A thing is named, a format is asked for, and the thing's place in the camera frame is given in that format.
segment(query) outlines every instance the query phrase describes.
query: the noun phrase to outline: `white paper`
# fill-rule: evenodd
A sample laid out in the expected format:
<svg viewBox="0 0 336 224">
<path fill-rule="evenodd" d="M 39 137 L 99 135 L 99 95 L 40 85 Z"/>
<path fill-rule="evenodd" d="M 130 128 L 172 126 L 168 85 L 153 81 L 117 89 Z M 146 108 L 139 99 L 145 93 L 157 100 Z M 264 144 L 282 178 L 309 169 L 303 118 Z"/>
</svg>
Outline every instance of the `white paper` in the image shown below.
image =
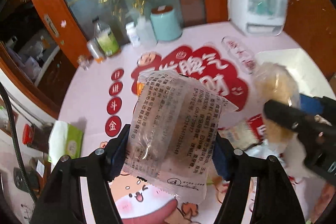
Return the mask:
<svg viewBox="0 0 336 224">
<path fill-rule="evenodd" d="M 37 161 L 36 172 L 43 178 L 44 175 L 44 164 L 40 160 Z"/>
</svg>

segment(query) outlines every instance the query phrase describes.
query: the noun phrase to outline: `bottle cap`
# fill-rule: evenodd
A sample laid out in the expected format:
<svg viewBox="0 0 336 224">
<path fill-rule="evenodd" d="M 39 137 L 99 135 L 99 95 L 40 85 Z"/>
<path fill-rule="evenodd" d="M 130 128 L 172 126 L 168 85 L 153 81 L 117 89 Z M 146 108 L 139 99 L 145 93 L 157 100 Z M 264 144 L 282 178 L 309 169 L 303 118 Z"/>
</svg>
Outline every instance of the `bottle cap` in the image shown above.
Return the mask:
<svg viewBox="0 0 336 224">
<path fill-rule="evenodd" d="M 23 129 L 22 143 L 30 144 L 33 141 L 33 138 L 34 138 L 33 130 L 29 126 L 29 124 L 26 124 L 25 128 Z"/>
<path fill-rule="evenodd" d="M 130 22 L 130 23 L 127 23 L 126 26 L 125 26 L 126 30 L 129 30 L 129 29 L 132 29 L 134 28 L 134 22 Z"/>
</svg>

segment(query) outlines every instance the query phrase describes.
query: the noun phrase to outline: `clear plastic bag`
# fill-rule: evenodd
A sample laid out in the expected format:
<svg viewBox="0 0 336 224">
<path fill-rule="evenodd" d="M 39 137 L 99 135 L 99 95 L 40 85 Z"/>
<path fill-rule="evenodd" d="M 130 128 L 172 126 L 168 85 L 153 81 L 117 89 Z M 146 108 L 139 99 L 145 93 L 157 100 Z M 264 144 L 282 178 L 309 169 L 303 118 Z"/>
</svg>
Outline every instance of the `clear plastic bag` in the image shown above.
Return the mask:
<svg viewBox="0 0 336 224">
<path fill-rule="evenodd" d="M 286 67 L 270 62 L 263 63 L 254 73 L 254 84 L 262 103 L 273 99 L 300 108 L 298 85 Z M 269 148 L 275 153 L 282 153 L 294 133 L 266 119 L 264 115 L 263 121 Z"/>
<path fill-rule="evenodd" d="M 219 116 L 238 108 L 199 81 L 175 71 L 142 73 L 124 171 L 140 176 L 183 202 L 206 194 Z"/>
</svg>

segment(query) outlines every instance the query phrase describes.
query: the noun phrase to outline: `blue gripper pad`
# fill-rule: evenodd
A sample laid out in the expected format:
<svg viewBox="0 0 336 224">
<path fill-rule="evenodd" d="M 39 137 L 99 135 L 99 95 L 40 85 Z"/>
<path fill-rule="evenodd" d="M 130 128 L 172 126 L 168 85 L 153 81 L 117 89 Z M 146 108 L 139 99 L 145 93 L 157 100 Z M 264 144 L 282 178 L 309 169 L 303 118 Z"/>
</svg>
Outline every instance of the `blue gripper pad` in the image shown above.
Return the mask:
<svg viewBox="0 0 336 224">
<path fill-rule="evenodd" d="M 130 124 L 126 124 L 118 137 L 111 139 L 105 147 L 107 166 L 104 174 L 107 181 L 112 181 L 120 175 L 125 157 L 128 157 L 126 146 L 130 127 Z"/>
<path fill-rule="evenodd" d="M 324 110 L 324 106 L 321 104 L 319 98 L 309 97 L 300 93 L 301 110 L 310 115 L 321 115 Z"/>
<path fill-rule="evenodd" d="M 222 138 L 218 132 L 216 135 L 215 147 L 213 150 L 212 161 L 218 175 L 226 181 L 232 177 L 233 147 L 228 139 Z"/>
</svg>

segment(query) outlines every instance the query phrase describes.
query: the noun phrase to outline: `red circle with chinese character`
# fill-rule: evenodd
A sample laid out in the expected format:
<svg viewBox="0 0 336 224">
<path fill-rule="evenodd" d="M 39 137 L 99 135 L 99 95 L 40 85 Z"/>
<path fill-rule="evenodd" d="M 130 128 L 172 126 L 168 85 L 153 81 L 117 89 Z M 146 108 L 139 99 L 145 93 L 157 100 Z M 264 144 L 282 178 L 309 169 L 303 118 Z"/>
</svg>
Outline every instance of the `red circle with chinese character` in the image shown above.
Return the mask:
<svg viewBox="0 0 336 224">
<path fill-rule="evenodd" d="M 124 69 L 117 69 L 116 71 L 114 71 L 114 72 L 112 73 L 112 75 L 111 75 L 111 79 L 112 79 L 113 81 L 115 81 L 115 80 L 118 80 L 118 79 L 120 79 L 121 77 L 123 77 L 123 75 L 124 75 Z"/>
<path fill-rule="evenodd" d="M 107 104 L 107 113 L 111 115 L 116 114 L 120 110 L 121 104 L 122 101 L 120 97 L 112 98 Z"/>
<path fill-rule="evenodd" d="M 120 82 L 120 81 L 115 82 L 111 85 L 111 87 L 109 89 L 109 94 L 111 96 L 116 96 L 121 92 L 122 89 L 123 89 L 123 83 Z"/>
<path fill-rule="evenodd" d="M 112 116 L 110 117 L 105 125 L 105 133 L 109 137 L 114 137 L 116 136 L 121 129 L 121 120 L 119 116 Z"/>
</svg>

